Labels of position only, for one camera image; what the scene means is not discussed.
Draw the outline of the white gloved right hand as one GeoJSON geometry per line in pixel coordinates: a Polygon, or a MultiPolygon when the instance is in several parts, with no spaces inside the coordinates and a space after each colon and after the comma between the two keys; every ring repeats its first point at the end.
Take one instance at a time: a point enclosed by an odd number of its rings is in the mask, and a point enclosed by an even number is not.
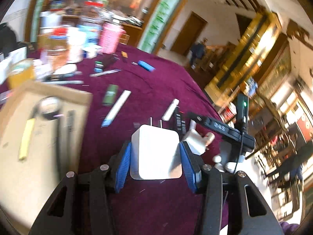
{"type": "MultiPolygon", "coordinates": [[[[185,134],[182,141],[186,141],[191,152],[196,155],[202,155],[209,149],[209,145],[214,141],[215,135],[208,132],[205,136],[201,136],[196,131],[196,122],[191,120],[189,124],[189,131],[185,134]]],[[[221,154],[217,154],[212,158],[215,163],[215,167],[221,172],[236,173],[243,169],[242,162],[227,162],[225,165],[222,164],[221,154]]]]}

